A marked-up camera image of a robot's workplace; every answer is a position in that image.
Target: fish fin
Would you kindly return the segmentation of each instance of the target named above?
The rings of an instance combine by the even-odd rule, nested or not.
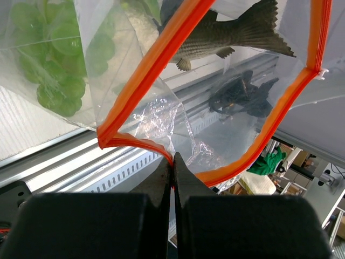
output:
[[[216,55],[221,57],[221,58],[226,58],[228,55],[233,53],[235,50],[232,47],[225,47],[221,50],[219,50]]]
[[[201,22],[215,22],[217,20],[218,13],[212,10],[208,10],[202,18]]]
[[[178,67],[178,69],[182,71],[189,71],[192,69],[192,65],[190,64],[190,61],[183,58],[181,58],[179,62],[177,62],[176,66]]]
[[[234,45],[256,47],[295,57],[286,42],[274,32],[277,21],[277,0],[261,0],[253,4],[232,23],[237,30]]]

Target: orange zipper seal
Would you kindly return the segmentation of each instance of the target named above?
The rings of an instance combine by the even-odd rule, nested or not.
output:
[[[214,186],[224,182],[250,167],[267,145],[298,95],[320,73],[326,48],[332,0],[311,0],[310,10],[307,67],[299,73],[295,82],[287,88],[267,117],[261,133],[239,160],[226,167],[196,174],[207,186]]]
[[[126,146],[137,147],[139,144],[147,146],[147,142],[143,142],[143,140],[134,141],[127,136],[120,141],[123,135],[118,135],[118,138],[114,137],[214,1],[183,1],[120,92],[104,123],[97,128],[101,148],[118,146],[120,142]],[[172,163],[172,157],[167,156],[168,152],[165,148],[159,148],[157,152]]]

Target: green leaf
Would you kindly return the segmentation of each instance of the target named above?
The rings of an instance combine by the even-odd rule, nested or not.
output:
[[[160,5],[158,0],[143,0],[146,4],[146,7],[149,9],[151,15],[158,23],[161,25],[161,16],[160,16]]]

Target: plastic bag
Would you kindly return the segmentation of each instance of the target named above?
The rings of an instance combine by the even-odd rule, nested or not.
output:
[[[250,166],[319,73],[329,2],[222,0],[208,11],[213,0],[7,1],[0,83],[71,123],[97,127],[101,148],[142,147],[171,163],[180,152],[211,186]],[[217,22],[217,13],[235,20]],[[158,76],[168,62],[192,74],[211,54],[230,55],[227,69],[190,82],[206,99],[186,108],[190,100]]]

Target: tail fin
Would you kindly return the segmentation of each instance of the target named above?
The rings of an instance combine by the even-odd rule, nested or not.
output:
[[[257,47],[294,57],[287,43],[274,32],[277,0],[261,0],[236,19],[238,46]]]

